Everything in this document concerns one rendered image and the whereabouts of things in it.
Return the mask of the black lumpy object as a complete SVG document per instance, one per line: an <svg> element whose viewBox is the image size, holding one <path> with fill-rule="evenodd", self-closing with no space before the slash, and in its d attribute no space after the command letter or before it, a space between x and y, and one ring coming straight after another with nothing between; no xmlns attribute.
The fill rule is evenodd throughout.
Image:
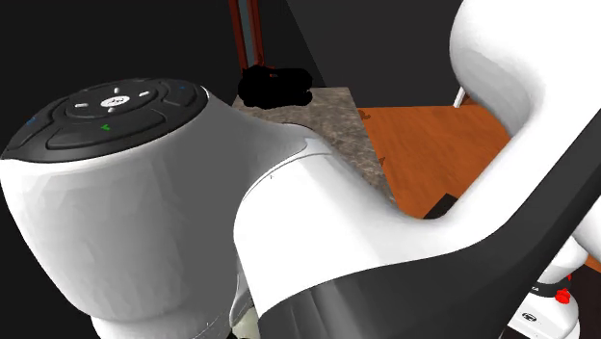
<svg viewBox="0 0 601 339"><path fill-rule="evenodd" d="M312 76L303 68L253 65L243 70L238 96L247 107L263 110L306 106L313 98L312 82Z"/></svg>

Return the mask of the red-brown door frame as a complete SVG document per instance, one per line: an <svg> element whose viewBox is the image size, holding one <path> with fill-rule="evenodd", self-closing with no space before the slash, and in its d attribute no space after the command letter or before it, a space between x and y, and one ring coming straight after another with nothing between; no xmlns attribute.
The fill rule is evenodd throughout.
<svg viewBox="0 0 601 339"><path fill-rule="evenodd" d="M258 0L227 0L240 69L264 65Z"/></svg>

